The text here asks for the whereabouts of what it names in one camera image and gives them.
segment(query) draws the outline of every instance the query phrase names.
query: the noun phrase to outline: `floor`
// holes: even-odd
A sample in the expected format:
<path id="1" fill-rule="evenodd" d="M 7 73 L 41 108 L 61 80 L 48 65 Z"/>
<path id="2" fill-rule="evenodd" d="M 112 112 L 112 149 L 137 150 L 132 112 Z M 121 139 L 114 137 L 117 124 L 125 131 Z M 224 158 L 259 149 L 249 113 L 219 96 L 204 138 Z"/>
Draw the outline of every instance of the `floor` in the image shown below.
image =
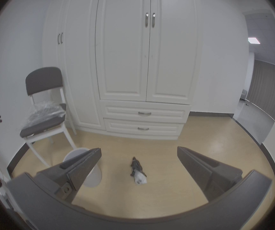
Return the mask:
<path id="1" fill-rule="evenodd" d="M 233 118 L 238 121 L 261 144 L 274 125 L 268 114 L 249 101 L 240 100 Z"/>
<path id="2" fill-rule="evenodd" d="M 251 137 L 229 117 L 189 117 L 178 140 L 142 140 L 77 131 L 77 147 L 101 148 L 98 165 L 102 180 L 95 188 L 82 186 L 73 204 L 87 210 L 122 218 L 162 217 L 207 203 L 195 181 L 177 158 L 183 146 L 223 163 L 238 167 L 245 176 L 255 169 L 273 180 L 264 201 L 242 229 L 250 229 L 264 215 L 275 196 L 275 177 L 266 157 Z M 63 134 L 34 144 L 36 150 L 56 165 L 72 149 Z M 147 174 L 147 184 L 136 185 L 130 177 L 135 156 Z M 45 166 L 29 149 L 13 171 L 32 176 Z"/>

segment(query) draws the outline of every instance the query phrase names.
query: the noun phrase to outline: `chair leg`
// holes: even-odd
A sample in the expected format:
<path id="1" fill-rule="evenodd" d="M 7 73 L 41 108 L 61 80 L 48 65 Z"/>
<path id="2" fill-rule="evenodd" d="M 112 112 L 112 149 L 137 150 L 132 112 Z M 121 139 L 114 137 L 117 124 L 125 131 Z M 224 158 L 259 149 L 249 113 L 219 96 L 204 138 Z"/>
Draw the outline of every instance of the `chair leg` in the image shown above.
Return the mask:
<path id="1" fill-rule="evenodd" d="M 66 127 L 65 127 L 65 124 L 64 124 L 64 123 L 61 125 L 61 128 L 63 129 L 63 132 L 64 132 L 64 134 L 65 134 L 65 136 L 66 136 L 66 138 L 67 138 L 68 142 L 69 142 L 69 143 L 70 143 L 70 145 L 72 146 L 72 148 L 73 148 L 73 149 L 77 149 L 77 147 L 76 147 L 76 145 L 75 145 L 74 141 L 72 140 L 72 138 L 71 138 L 70 134 L 68 133 L 68 131 L 67 131 L 67 129 L 66 129 Z"/>
<path id="2" fill-rule="evenodd" d="M 46 165 L 47 167 L 50 167 L 49 164 L 47 164 L 47 162 L 36 152 L 36 150 L 34 149 L 32 143 L 26 141 L 26 144 L 28 145 L 28 147 L 32 150 L 32 152 L 39 158 L 39 160 Z"/>
<path id="3" fill-rule="evenodd" d="M 53 143 L 54 143 L 54 141 L 52 140 L 51 136 L 50 136 L 50 137 L 48 137 L 48 139 L 50 140 L 50 143 L 51 143 L 51 144 L 53 144 Z"/>
<path id="4" fill-rule="evenodd" d="M 76 129 L 75 129 L 75 127 L 74 127 L 74 123 L 73 123 L 72 117 L 71 117 L 71 115 L 70 115 L 70 113 L 69 113 L 69 110 L 66 111 L 66 114 L 67 114 L 68 121 L 69 121 L 69 123 L 70 123 L 70 126 L 71 126 L 72 129 L 73 129 L 74 134 L 77 135 L 77 132 L 76 132 Z"/>

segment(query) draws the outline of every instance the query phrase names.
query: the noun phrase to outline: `cabinet panel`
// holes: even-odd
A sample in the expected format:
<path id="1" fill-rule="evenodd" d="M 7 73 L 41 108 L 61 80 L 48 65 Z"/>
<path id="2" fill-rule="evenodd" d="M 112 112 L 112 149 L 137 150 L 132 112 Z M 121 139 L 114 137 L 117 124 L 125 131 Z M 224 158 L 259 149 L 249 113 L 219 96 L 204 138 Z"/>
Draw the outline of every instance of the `cabinet panel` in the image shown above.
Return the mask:
<path id="1" fill-rule="evenodd" d="M 191 104 L 200 61 L 199 0 L 151 0 L 147 101 Z"/>
<path id="2" fill-rule="evenodd" d="M 139 122 L 104 118 L 107 131 L 135 134 L 135 135 L 157 135 L 178 136 L 184 124 Z"/>
<path id="3" fill-rule="evenodd" d="M 186 123 L 190 105 L 100 100 L 103 117 L 113 119 Z"/>
<path id="4" fill-rule="evenodd" d="M 61 67 L 74 123 L 105 129 L 95 65 L 97 3 L 98 0 L 68 0 L 62 25 Z"/>
<path id="5" fill-rule="evenodd" d="M 46 13 L 42 39 L 43 67 L 59 67 L 59 44 L 64 0 L 52 0 Z"/>
<path id="6" fill-rule="evenodd" d="M 100 99 L 146 100 L 150 0 L 99 0 L 96 67 Z"/>

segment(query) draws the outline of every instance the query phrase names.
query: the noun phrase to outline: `white trash can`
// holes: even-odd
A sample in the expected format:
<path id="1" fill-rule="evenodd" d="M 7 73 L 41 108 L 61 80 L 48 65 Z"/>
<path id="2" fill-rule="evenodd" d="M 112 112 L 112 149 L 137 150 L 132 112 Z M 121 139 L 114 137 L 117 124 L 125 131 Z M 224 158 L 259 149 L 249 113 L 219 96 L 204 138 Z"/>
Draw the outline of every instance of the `white trash can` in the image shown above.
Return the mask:
<path id="1" fill-rule="evenodd" d="M 75 150 L 72 150 L 70 153 L 68 153 L 65 156 L 65 158 L 63 159 L 63 162 L 67 161 L 69 159 L 72 159 L 86 151 L 89 151 L 89 149 L 77 148 Z M 100 183 L 101 177 L 102 177 L 101 170 L 99 169 L 98 165 L 96 164 L 94 166 L 94 168 L 91 170 L 91 172 L 88 174 L 88 176 L 86 177 L 85 181 L 83 182 L 83 185 L 87 186 L 87 187 L 95 187 Z"/>

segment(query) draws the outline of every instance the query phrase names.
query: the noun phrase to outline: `ceiling light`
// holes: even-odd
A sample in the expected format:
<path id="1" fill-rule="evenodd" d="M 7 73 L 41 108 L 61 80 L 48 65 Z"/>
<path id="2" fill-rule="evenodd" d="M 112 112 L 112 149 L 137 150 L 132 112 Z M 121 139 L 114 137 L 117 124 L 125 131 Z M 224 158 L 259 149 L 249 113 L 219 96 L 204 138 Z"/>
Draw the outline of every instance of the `ceiling light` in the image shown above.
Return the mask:
<path id="1" fill-rule="evenodd" d="M 258 39 L 256 39 L 255 37 L 249 37 L 249 38 L 248 38 L 248 41 L 249 41 L 251 44 L 260 44 L 260 42 L 258 41 Z"/>

